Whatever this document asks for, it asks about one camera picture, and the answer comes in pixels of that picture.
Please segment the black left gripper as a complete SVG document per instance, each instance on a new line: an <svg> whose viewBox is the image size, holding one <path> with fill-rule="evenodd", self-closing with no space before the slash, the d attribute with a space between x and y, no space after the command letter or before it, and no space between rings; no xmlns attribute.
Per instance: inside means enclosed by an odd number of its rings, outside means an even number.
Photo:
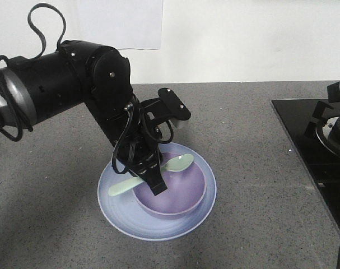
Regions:
<svg viewBox="0 0 340 269"><path fill-rule="evenodd" d="M113 118L113 170L142 178L157 196L167 190L159 166L164 138L160 125L151 127L149 120L145 112L122 112Z"/></svg>

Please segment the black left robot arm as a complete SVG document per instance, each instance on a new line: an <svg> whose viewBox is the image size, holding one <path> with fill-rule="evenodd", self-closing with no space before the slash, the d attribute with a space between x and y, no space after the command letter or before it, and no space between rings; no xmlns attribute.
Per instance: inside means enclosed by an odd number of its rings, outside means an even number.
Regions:
<svg viewBox="0 0 340 269"><path fill-rule="evenodd" d="M140 177L158 195L167 188L159 125L172 115L162 98L138 100L130 72L115 48L86 41L35 59L0 55L0 133L19 141L25 129L83 103L114 148L114 171Z"/></svg>

